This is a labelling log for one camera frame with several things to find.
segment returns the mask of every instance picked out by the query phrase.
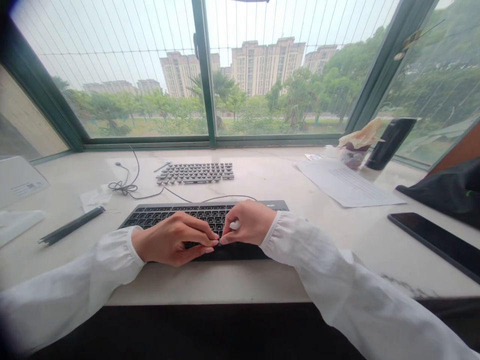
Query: hand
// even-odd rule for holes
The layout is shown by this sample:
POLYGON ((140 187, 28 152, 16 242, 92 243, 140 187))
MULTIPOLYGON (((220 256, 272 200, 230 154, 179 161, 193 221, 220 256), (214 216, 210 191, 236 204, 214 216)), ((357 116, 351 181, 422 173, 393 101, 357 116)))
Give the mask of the hand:
POLYGON ((242 242, 260 245, 270 230, 277 213, 262 203, 252 200, 241 201, 231 209, 225 218, 220 243, 242 242), (240 228, 233 231, 230 224, 238 220, 240 228))
POLYGON ((207 222, 184 212, 176 212, 157 225, 131 235, 131 243, 144 261, 181 266, 199 256, 214 251, 219 236, 207 222), (183 242, 200 245, 185 250, 183 242))

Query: desk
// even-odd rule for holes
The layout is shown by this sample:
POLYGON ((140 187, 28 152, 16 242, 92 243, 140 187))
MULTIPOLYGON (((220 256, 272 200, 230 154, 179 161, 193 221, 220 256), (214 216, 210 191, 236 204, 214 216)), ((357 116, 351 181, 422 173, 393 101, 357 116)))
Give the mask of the desk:
MULTIPOLYGON (((320 154, 321 147, 242 148, 217 150, 138 151, 140 176, 136 196, 159 191, 153 171, 166 161, 174 163, 233 163, 234 180, 209 184, 175 184, 180 196, 200 202, 215 196, 249 195, 259 200, 285 200, 290 211, 305 216, 332 237, 339 248, 351 249, 375 273, 415 298, 480 296, 480 285, 428 250, 387 220, 387 214, 416 212, 480 248, 480 231, 424 206, 403 194, 408 204, 342 208, 296 167, 305 153, 320 154)), ((82 214, 79 194, 101 184, 124 179, 124 169, 135 174, 131 151, 85 152, 68 155, 37 169, 51 187, 8 210, 44 210, 47 218, 0 249, 1 288, 19 284, 37 274, 66 264, 90 248, 102 234, 122 223, 142 203, 178 203, 173 194, 134 201, 114 194, 107 213, 90 221, 60 242, 41 247, 37 239, 82 214)), ((360 173, 379 187, 411 186, 425 172, 391 162, 382 172, 360 173)), ((130 284, 119 287, 108 305, 183 305, 309 302, 299 277, 289 266, 273 260, 192 262, 175 268, 147 264, 130 284)))

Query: window frame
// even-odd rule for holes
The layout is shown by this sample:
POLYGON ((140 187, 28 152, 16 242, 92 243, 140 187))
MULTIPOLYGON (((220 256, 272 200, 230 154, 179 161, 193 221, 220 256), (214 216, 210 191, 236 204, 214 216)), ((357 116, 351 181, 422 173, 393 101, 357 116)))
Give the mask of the window frame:
POLYGON ((403 61, 403 59, 394 61, 394 55, 402 50, 403 41, 408 36, 422 28, 437 2, 438 0, 400 0, 343 133, 218 135, 214 121, 216 107, 212 86, 205 0, 191 0, 191 3, 204 89, 203 97, 208 128, 206 135, 90 138, 53 83, 48 71, 11 18, 7 19, 7 31, 4 35, 9 49, 0 54, 0 62, 40 109, 68 147, 75 152, 124 150, 129 146, 145 150, 170 150, 335 145, 343 135, 361 129, 375 114, 403 61))

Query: black keyboard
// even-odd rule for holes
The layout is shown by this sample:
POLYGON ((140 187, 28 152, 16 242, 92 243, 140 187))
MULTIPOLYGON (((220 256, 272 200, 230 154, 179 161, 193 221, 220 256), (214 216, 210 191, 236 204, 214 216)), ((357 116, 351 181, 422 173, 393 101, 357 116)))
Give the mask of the black keyboard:
MULTIPOLYGON (((225 217, 237 202, 198 202, 198 203, 166 203, 166 204, 143 204, 138 205, 135 210, 125 219, 119 229, 130 226, 140 226, 143 229, 151 228, 162 220, 171 217, 176 212, 184 212, 195 218, 206 221, 210 229, 222 236, 225 217)), ((289 211, 287 204, 282 200, 259 201, 275 211, 289 211)), ((185 242, 185 248, 189 249, 196 242, 185 242)), ((264 252, 256 245, 246 243, 232 243, 225 246, 216 246, 215 251, 202 255, 196 261, 216 260, 254 260, 268 259, 264 252)))

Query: sky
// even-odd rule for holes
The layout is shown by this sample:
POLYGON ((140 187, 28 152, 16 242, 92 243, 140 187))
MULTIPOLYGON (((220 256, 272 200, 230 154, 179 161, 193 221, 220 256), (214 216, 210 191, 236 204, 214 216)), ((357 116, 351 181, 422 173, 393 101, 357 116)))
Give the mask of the sky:
MULTIPOLYGON (((387 26, 399 0, 205 0, 210 52, 220 66, 231 48, 281 37, 318 46, 366 40, 387 26)), ((452 0, 440 0, 448 5, 452 0)), ((156 79, 167 89, 160 57, 193 54, 192 0, 20 0, 11 14, 48 72, 82 84, 156 79)))

